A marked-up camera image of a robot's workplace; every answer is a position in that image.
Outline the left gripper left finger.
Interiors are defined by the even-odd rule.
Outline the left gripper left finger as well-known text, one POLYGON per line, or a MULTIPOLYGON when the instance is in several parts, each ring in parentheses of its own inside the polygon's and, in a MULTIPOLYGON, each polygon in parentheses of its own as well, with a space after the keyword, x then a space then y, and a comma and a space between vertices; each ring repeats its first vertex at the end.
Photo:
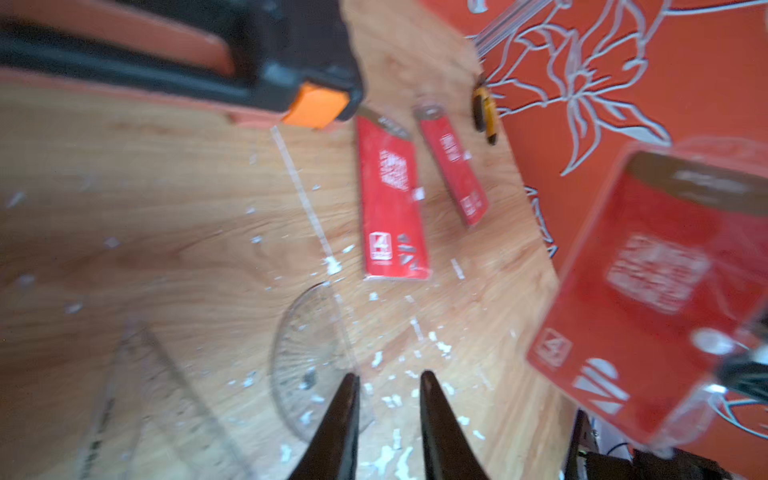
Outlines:
POLYGON ((355 479, 359 427, 360 379, 348 373, 289 479, 355 479))

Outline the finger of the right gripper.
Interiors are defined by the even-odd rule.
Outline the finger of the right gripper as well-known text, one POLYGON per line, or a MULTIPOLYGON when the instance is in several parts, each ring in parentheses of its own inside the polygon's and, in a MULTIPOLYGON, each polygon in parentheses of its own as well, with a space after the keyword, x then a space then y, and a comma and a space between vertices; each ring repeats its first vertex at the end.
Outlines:
POLYGON ((767 403, 767 351, 747 350, 728 356, 715 370, 720 384, 760 403, 767 403))

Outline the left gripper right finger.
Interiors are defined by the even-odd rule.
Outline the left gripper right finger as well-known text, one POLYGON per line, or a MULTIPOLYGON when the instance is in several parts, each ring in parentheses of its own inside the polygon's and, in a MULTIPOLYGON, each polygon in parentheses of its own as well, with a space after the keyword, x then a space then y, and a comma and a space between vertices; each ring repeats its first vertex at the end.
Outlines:
POLYGON ((426 479, 489 479, 431 370, 420 376, 420 422, 426 479))

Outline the clear protractor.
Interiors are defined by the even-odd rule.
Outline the clear protractor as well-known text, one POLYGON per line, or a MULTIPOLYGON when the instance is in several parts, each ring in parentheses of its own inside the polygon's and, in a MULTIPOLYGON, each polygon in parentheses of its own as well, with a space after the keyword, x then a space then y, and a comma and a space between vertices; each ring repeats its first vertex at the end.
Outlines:
POLYGON ((331 284, 315 284, 287 308, 272 344, 272 397, 285 426, 305 443, 316 433, 345 375, 361 373, 345 319, 331 284))

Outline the clear triangle ruler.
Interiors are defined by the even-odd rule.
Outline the clear triangle ruler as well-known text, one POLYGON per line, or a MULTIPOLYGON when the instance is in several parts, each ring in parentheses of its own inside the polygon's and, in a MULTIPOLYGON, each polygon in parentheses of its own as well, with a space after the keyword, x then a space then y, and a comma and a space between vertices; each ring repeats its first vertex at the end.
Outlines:
POLYGON ((78 460, 79 479, 254 479, 149 327, 127 321, 78 460))

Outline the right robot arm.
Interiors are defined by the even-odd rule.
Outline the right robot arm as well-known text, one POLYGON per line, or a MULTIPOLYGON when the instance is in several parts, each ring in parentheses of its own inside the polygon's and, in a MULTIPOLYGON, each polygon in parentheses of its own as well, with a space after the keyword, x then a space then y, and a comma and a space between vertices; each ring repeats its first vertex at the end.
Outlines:
MULTIPOLYGON (((713 413, 730 422, 734 405, 767 404, 767 347, 765 345, 727 360, 718 371, 718 381, 702 393, 713 413)), ((614 452, 629 447, 621 442, 606 453, 583 450, 579 437, 586 431, 580 411, 574 426, 562 479, 738 479, 740 476, 718 462, 673 448, 660 452, 628 448, 621 458, 614 452)))

